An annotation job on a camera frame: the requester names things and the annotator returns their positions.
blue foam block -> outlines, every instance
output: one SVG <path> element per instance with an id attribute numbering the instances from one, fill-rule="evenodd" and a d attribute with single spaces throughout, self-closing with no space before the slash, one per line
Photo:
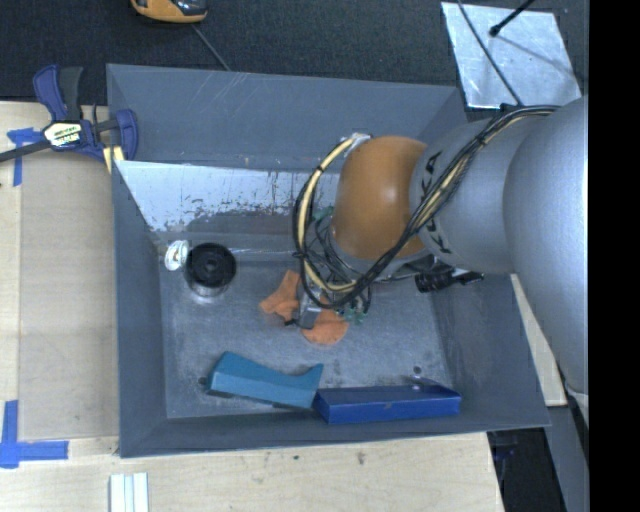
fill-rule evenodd
<path id="1" fill-rule="evenodd" d="M 438 383 L 319 389 L 313 407 L 332 425 L 450 416 L 460 412 L 459 393 Z"/>
<path id="2" fill-rule="evenodd" d="M 310 408 L 323 368 L 318 364 L 302 375 L 285 375 L 233 352 L 225 352 L 211 370 L 207 385 L 209 391 Z"/>

black wire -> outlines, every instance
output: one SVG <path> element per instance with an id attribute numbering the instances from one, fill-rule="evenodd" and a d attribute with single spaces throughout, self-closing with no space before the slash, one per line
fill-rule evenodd
<path id="1" fill-rule="evenodd" d="M 306 282 L 306 279 L 305 279 L 305 269 L 304 269 L 305 261 L 309 264 L 309 266 L 311 266 L 311 268 L 317 275 L 321 275 L 321 274 L 318 271 L 314 262 L 308 259 L 308 255 L 306 252 L 306 244 L 305 244 L 305 247 L 300 247 L 300 244 L 298 243 L 298 231 L 297 231 L 296 219 L 300 210 L 300 202 L 307 190 L 307 187 L 309 186 L 309 180 L 307 180 L 307 182 L 302 187 L 302 190 L 300 191 L 300 194 L 296 199 L 296 202 L 294 204 L 294 211 L 293 211 L 294 242 L 296 245 L 297 255 L 300 257 L 301 277 L 302 277 L 301 281 L 305 289 L 305 292 L 307 292 L 307 295 L 309 295 L 311 300 L 315 304 L 317 304 L 319 307 L 322 307 L 325 309 L 333 309 L 333 308 L 339 308 L 341 306 L 349 304 L 354 300 L 356 300 L 357 298 L 362 299 L 362 294 L 365 291 L 368 291 L 369 293 L 368 304 L 370 304 L 370 286 L 380 276 L 380 274 L 389 265 L 389 263 L 391 263 L 391 261 L 398 255 L 398 253 L 402 250 L 405 244 L 413 236 L 417 235 L 418 231 L 420 231 L 420 229 L 422 229 L 422 227 L 427 222 L 429 222 L 452 197 L 453 192 L 457 189 L 459 183 L 461 182 L 461 179 L 464 176 L 464 173 L 466 172 L 466 169 L 468 168 L 473 156 L 475 155 L 475 153 L 477 153 L 477 151 L 479 151 L 485 145 L 485 140 L 489 136 L 497 134 L 499 131 L 501 131 L 503 128 L 505 128 L 509 123 L 511 123 L 515 119 L 518 119 L 520 117 L 525 117 L 525 116 L 531 116 L 531 115 L 549 115 L 554 110 L 556 110 L 556 108 L 557 108 L 556 106 L 548 106 L 548 105 L 522 107 L 518 110 L 514 110 L 506 114 L 500 114 L 494 117 L 494 119 L 491 120 L 487 124 L 487 126 L 485 126 L 480 131 L 478 135 L 476 135 L 469 143 L 467 143 L 458 152 L 458 154 L 453 158 L 453 160 L 449 163 L 447 168 L 444 170 L 439 180 L 436 182 L 436 186 L 432 190 L 437 190 L 439 184 L 441 184 L 444 181 L 444 179 L 446 179 L 449 173 L 459 164 L 459 162 L 463 158 L 468 158 L 466 166 L 463 169 L 462 173 L 457 177 L 457 180 L 454 183 L 454 185 L 450 187 L 450 189 L 447 191 L 446 197 L 444 198 L 444 200 L 441 201 L 440 205 L 438 205 L 435 211 L 431 215 L 429 215 L 428 218 L 424 219 L 422 222 L 418 222 L 418 219 L 421 217 L 423 208 L 426 206 L 427 202 L 431 199 L 431 196 L 427 196 L 423 200 L 423 202 L 420 204 L 420 206 L 416 208 L 416 210 L 413 212 L 411 218 L 409 219 L 409 222 L 407 223 L 407 227 L 405 228 L 404 232 L 400 236 L 400 239 L 398 240 L 396 245 L 394 245 L 391 249 L 389 249 L 386 253 L 384 253 L 380 258 L 378 258 L 378 260 L 369 268 L 369 270 L 367 270 L 367 272 L 365 272 L 363 275 L 361 275 L 360 278 L 358 278 L 355 286 L 352 288 L 350 292 L 342 296 L 340 299 L 331 301 L 329 304 L 320 302 L 320 300 L 317 299 L 309 289 L 308 283 Z"/>
<path id="2" fill-rule="evenodd" d="M 349 270 L 355 272 L 354 269 L 349 267 L 333 250 L 331 247 L 331 243 L 329 242 L 329 224 L 327 224 L 322 232 L 320 231 L 320 225 L 322 224 L 322 220 L 318 220 L 315 222 L 315 233 L 316 239 L 313 240 L 312 244 L 317 240 L 320 246 L 322 247 L 322 251 L 324 253 L 324 262 L 326 266 L 335 274 L 337 277 L 341 279 L 343 283 L 349 283 L 350 279 L 344 273 L 344 269 L 348 268 Z"/>
<path id="3" fill-rule="evenodd" d="M 227 65 L 227 63 L 224 61 L 224 59 L 220 56 L 220 54 L 216 51 L 216 49 L 213 47 L 213 45 L 208 41 L 208 39 L 204 36 L 204 34 L 202 33 L 202 31 L 196 27 L 194 24 L 191 24 L 191 28 L 195 31 L 196 34 L 198 34 L 198 37 L 200 39 L 202 39 L 202 42 L 206 45 L 207 48 L 209 48 L 209 50 L 211 51 L 211 53 L 213 53 L 213 55 L 215 56 L 216 59 L 218 59 L 218 61 L 220 62 L 220 64 L 222 64 L 222 67 L 226 70 L 226 71 L 231 71 L 231 68 Z"/>
<path id="4" fill-rule="evenodd" d="M 491 27 L 491 29 L 489 30 L 489 35 L 491 37 L 496 37 L 504 27 L 506 27 L 509 23 L 511 23 L 511 21 L 514 20 L 516 17 L 520 16 L 520 14 L 535 1 L 536 0 L 527 0 L 515 11 L 509 14 L 509 16 L 503 19 L 500 23 Z"/>
<path id="5" fill-rule="evenodd" d="M 464 6 L 462 5 L 462 1 L 461 0 L 458 0 L 458 7 L 460 8 L 460 12 L 462 12 L 462 16 L 464 16 L 464 19 L 466 20 L 467 25 L 469 25 L 469 28 L 471 29 L 471 32 L 473 32 L 473 35 L 475 36 L 476 40 L 478 41 L 478 44 L 480 45 L 480 48 L 482 48 L 482 51 L 487 56 L 487 59 L 489 59 L 489 62 L 493 66 L 493 69 L 495 69 L 496 73 L 498 73 L 498 76 L 500 77 L 500 80 L 502 80 L 502 83 L 504 84 L 504 86 L 509 90 L 509 93 L 511 94 L 511 96 L 513 96 L 513 99 L 516 100 L 517 105 L 518 106 L 524 106 L 524 103 L 522 103 L 522 100 L 520 99 L 520 96 L 518 96 L 516 91 L 513 90 L 513 87 L 511 87 L 511 85 L 507 81 L 507 79 L 504 76 L 504 74 L 502 74 L 502 71 L 500 71 L 500 68 L 498 67 L 496 62 L 493 60 L 493 57 L 491 57 L 491 54 L 489 53 L 489 50 L 487 49 L 487 47 L 482 42 L 482 39 L 480 39 L 480 36 L 478 35 L 478 32 L 476 31 L 476 28 L 473 26 L 473 23 L 471 23 L 471 20 L 469 19 L 469 15 L 467 14 L 467 11 L 465 10 Z"/>

light blue object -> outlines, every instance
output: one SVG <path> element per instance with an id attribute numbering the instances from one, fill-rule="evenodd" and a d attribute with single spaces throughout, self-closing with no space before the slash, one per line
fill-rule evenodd
<path id="1" fill-rule="evenodd" d="M 323 368 L 324 365 L 317 364 L 302 375 L 285 375 L 233 352 L 225 352 L 209 374 L 207 389 L 308 409 Z"/>

black floor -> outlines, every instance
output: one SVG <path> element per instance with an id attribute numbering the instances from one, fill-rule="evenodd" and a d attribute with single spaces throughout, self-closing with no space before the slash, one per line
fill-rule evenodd
<path id="1" fill-rule="evenodd" d="M 435 0 L 210 0 L 202 32 L 234 71 L 458 85 Z M 468 1 L 515 8 L 520 0 Z M 106 104 L 106 63 L 221 69 L 193 30 L 141 23 L 128 0 L 3 0 L 0 99 L 33 100 L 41 67 L 84 66 L 83 104 Z M 552 11 L 588 92 L 588 0 L 538 0 Z M 500 434 L 507 512 L 563 511 L 542 430 Z"/>

yellow object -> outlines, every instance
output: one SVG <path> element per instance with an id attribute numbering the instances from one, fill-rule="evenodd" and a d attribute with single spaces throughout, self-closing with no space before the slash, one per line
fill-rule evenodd
<path id="1" fill-rule="evenodd" d="M 130 1 L 138 13 L 158 21 L 169 23 L 196 23 L 202 21 L 207 16 L 207 11 L 202 8 L 192 9 L 192 13 L 190 13 L 186 8 L 180 9 L 180 7 L 171 0 Z"/>
<path id="2" fill-rule="evenodd" d="M 107 172 L 111 174 L 112 160 L 126 160 L 120 146 L 109 146 L 102 150 L 104 162 L 107 164 Z"/>
<path id="3" fill-rule="evenodd" d="M 300 244 L 300 246 L 304 245 L 304 233 L 305 233 L 305 226 L 307 223 L 307 211 L 309 210 L 309 203 L 311 201 L 311 197 L 313 196 L 313 191 L 315 190 L 316 185 L 318 184 L 318 180 L 320 179 L 320 176 L 322 176 L 322 173 L 326 171 L 327 167 L 331 165 L 331 162 L 333 162 L 340 154 L 342 154 L 344 151 L 350 148 L 354 142 L 355 142 L 355 139 L 351 138 L 351 139 L 346 139 L 342 141 L 340 144 L 338 144 L 335 148 L 333 148 L 331 153 L 329 153 L 325 157 L 322 163 L 320 163 L 320 165 L 316 167 L 316 169 L 313 171 L 313 174 L 309 178 L 309 181 L 307 182 L 306 192 L 302 197 L 302 201 L 300 202 L 300 215 L 298 217 L 298 225 L 296 230 L 297 231 L 296 235 L 297 235 L 298 243 Z M 330 290 L 333 292 L 348 292 L 354 288 L 356 283 L 355 281 L 351 281 L 351 283 L 343 284 L 343 285 L 332 285 L 329 283 L 325 283 L 322 277 L 320 277 L 314 272 L 314 270 L 311 268 L 311 265 L 309 265 L 307 261 L 304 262 L 304 271 L 309 276 L 309 279 L 311 279 L 317 286 L 319 286 L 323 290 Z"/>

